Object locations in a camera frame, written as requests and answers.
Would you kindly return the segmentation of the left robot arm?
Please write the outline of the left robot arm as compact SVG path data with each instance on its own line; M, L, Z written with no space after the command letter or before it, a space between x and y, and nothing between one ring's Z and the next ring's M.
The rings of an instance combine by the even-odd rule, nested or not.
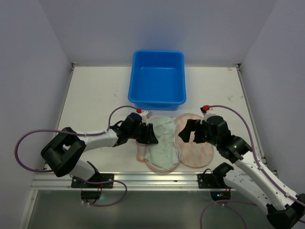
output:
M70 175L89 182L102 182L97 168L89 161L82 161L84 152L103 147L117 147L129 139L145 145L155 145L158 140L153 124L144 120L144 115L131 113L99 133L77 135L70 127L57 134L41 151L41 156L57 177Z

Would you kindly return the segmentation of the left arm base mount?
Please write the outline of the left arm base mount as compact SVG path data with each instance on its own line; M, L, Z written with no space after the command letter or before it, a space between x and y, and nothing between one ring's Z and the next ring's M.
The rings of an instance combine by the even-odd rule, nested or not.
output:
M113 183L99 184L99 182L106 182L114 180L114 174L101 173L94 175L89 179L93 184L79 180L76 177L72 178L71 187L81 189L81 199L84 202L96 203L102 197L103 188L113 188Z

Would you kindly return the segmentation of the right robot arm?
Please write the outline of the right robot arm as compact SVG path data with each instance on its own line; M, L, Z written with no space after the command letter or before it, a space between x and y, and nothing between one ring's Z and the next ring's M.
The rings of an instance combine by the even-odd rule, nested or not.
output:
M305 214L305 196L282 183L258 158L242 138L231 134L227 122L218 115L205 120L189 119L179 137L185 142L209 143L230 163L221 163L199 180L214 187L231 187L256 204L276 229L292 228Z

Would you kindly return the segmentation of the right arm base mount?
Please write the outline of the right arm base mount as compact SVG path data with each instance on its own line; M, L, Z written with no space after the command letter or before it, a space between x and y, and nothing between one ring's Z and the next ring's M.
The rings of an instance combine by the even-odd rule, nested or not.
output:
M230 200L231 188L224 183L225 172L227 169L215 168L206 169L203 173L197 174L198 188L211 189L212 200Z

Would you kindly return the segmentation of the light green bra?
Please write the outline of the light green bra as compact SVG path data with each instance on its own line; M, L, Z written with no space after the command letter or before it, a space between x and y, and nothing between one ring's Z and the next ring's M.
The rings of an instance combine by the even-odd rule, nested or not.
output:
M169 170L179 163L175 147L176 122L167 116L153 117L149 122L158 143L147 146L144 159L162 170Z

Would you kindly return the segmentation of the floral mesh laundry bag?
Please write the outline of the floral mesh laundry bag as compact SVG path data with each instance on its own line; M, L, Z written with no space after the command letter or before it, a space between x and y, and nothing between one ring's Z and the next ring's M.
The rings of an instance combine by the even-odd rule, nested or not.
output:
M136 159L140 162L146 163L146 165L154 172L166 173L171 172L176 169L176 167L182 163L190 168L203 168L209 165L214 157L214 149L211 144L203 143L196 144L194 142L185 143L178 136L179 132L185 127L188 119L200 119L200 116L192 113L185 113L174 119L176 122L177 128L175 132L175 147L178 151L179 163L172 167L169 170L162 170L159 167L150 164L147 160L144 159L145 151L148 145L137 144L137 156Z

